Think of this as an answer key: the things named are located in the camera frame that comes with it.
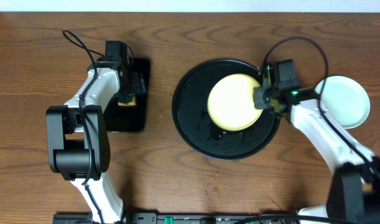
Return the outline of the light blue plate front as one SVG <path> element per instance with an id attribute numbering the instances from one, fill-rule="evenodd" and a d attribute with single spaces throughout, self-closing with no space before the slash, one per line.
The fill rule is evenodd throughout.
<path id="1" fill-rule="evenodd" d="M 344 76 L 328 77 L 323 86 L 316 87 L 322 93 L 322 101 L 330 114 L 345 128 L 360 126 L 370 112 L 370 100 L 366 90 L 356 81 Z"/>

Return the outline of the yellow plate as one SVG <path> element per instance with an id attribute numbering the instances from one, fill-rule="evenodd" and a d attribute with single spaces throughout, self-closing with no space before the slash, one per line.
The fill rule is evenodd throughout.
<path id="1" fill-rule="evenodd" d="M 222 78 L 208 95 L 211 120 L 221 129 L 241 131 L 254 124 L 262 114 L 255 108 L 253 93 L 259 82 L 250 75 L 235 73 Z"/>

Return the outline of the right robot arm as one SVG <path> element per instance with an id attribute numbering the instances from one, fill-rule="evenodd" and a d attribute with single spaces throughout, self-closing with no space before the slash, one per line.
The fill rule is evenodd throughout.
<path id="1" fill-rule="evenodd" d="M 301 223 L 380 223 L 380 158 L 334 119 L 310 88 L 255 87 L 257 109 L 271 109 L 300 130 L 333 172 L 324 205 L 300 209 Z"/>

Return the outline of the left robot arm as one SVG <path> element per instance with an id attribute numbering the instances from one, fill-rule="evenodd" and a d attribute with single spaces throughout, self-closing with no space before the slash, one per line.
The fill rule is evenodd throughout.
<path id="1" fill-rule="evenodd" d="M 108 133 L 140 133 L 146 126 L 150 65 L 89 67 L 79 91 L 46 111 L 49 166 L 71 182 L 89 215 L 55 215 L 54 223 L 130 223 L 108 173 Z"/>

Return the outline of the green yellow sponge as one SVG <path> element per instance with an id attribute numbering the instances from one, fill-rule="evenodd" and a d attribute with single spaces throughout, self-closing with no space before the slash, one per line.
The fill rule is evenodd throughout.
<path id="1" fill-rule="evenodd" d="M 118 106 L 122 106 L 122 107 L 136 106 L 136 96 L 135 95 L 129 95 L 129 96 L 119 97 L 118 98 Z"/>

